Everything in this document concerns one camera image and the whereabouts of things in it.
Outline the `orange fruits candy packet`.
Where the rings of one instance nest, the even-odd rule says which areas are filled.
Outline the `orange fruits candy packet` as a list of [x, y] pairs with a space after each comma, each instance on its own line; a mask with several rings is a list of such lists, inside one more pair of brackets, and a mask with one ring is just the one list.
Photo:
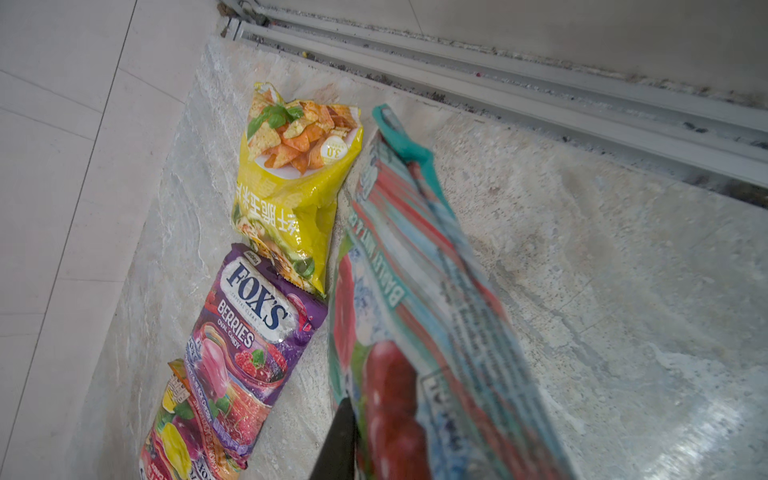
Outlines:
[[142, 479], [237, 479], [242, 469], [223, 449], [190, 391], [184, 362], [172, 375], [139, 456]]

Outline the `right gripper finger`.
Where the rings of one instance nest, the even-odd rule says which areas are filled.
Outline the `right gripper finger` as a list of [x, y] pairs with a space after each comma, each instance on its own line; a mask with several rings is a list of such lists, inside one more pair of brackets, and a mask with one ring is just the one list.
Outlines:
[[354, 480], [357, 424], [352, 402], [344, 398], [309, 476], [310, 480]]

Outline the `purple raspberry candy packet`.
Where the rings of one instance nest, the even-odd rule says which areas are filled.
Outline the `purple raspberry candy packet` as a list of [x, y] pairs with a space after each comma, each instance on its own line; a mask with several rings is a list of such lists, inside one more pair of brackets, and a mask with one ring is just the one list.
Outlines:
[[232, 244], [187, 341], [184, 365], [202, 418], [238, 464], [246, 464], [326, 316], [321, 299], [281, 278], [248, 246]]

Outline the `teal cherry mint candy packet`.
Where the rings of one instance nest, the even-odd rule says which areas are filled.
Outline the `teal cherry mint candy packet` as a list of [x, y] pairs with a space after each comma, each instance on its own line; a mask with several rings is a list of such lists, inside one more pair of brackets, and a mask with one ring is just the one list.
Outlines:
[[506, 310], [433, 154], [387, 106], [348, 209], [329, 308], [333, 398], [360, 479], [570, 479]]

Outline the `yellow green snack packet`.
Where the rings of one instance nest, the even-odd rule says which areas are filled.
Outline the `yellow green snack packet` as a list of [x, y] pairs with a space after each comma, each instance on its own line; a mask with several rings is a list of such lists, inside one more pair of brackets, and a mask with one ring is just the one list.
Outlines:
[[269, 83], [254, 86], [232, 223], [280, 276], [319, 297], [338, 194], [363, 136], [356, 106], [285, 101]]

